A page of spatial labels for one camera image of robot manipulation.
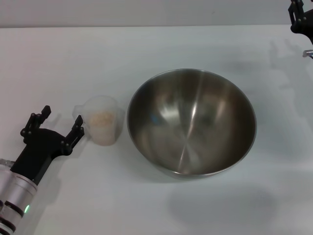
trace white tabletop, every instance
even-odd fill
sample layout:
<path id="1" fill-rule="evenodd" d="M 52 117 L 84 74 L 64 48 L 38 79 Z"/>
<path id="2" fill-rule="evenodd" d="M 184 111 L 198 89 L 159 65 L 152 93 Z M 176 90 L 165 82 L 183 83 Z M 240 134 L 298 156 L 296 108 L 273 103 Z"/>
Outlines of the white tabletop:
<path id="1" fill-rule="evenodd" d="M 127 110 L 136 89 L 171 69 L 235 83 L 257 116 L 246 158 L 182 181 L 136 150 L 82 140 L 53 161 L 16 235 L 306 235 L 313 232 L 313 60 L 289 26 L 0 29 L 0 157 L 24 148 L 21 129 L 50 105 L 45 127 L 66 135 L 73 106 L 105 94 Z"/>

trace plastic measuring cup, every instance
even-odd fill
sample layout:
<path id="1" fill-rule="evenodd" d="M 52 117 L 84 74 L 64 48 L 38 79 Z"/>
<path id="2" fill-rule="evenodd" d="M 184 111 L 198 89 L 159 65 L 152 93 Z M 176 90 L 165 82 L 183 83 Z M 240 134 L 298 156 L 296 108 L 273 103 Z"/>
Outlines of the plastic measuring cup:
<path id="1" fill-rule="evenodd" d="M 83 105 L 76 105 L 72 114 L 74 119 L 78 115 L 82 116 L 93 142 L 102 146 L 115 143 L 117 101 L 114 98 L 106 95 L 95 96 Z"/>

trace measuring cup handle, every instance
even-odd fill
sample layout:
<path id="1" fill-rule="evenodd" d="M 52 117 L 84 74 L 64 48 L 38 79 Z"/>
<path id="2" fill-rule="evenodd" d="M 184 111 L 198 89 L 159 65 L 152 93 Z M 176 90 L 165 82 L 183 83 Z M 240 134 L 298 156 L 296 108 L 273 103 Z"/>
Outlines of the measuring cup handle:
<path id="1" fill-rule="evenodd" d="M 73 112 L 72 112 L 72 116 L 74 119 L 77 119 L 77 117 L 79 115 L 82 115 L 82 110 L 83 110 L 83 106 L 82 105 L 75 105 Z"/>

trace metal mixing bowl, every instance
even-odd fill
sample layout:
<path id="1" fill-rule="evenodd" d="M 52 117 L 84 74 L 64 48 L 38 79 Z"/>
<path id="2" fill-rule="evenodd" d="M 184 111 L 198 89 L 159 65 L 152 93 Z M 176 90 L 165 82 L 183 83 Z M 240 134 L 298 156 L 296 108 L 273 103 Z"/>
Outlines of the metal mixing bowl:
<path id="1" fill-rule="evenodd" d="M 149 161 L 186 176 L 207 176 L 242 160 L 253 145 L 256 119 L 244 93 L 203 70 L 161 73 L 134 94 L 130 136 Z"/>

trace white wall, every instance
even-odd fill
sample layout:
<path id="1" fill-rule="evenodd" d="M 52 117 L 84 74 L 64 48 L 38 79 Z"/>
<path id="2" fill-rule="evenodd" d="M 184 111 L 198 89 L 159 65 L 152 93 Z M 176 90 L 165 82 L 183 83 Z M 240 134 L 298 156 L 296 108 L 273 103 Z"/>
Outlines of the white wall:
<path id="1" fill-rule="evenodd" d="M 0 0 L 0 27 L 289 24 L 290 0 Z"/>

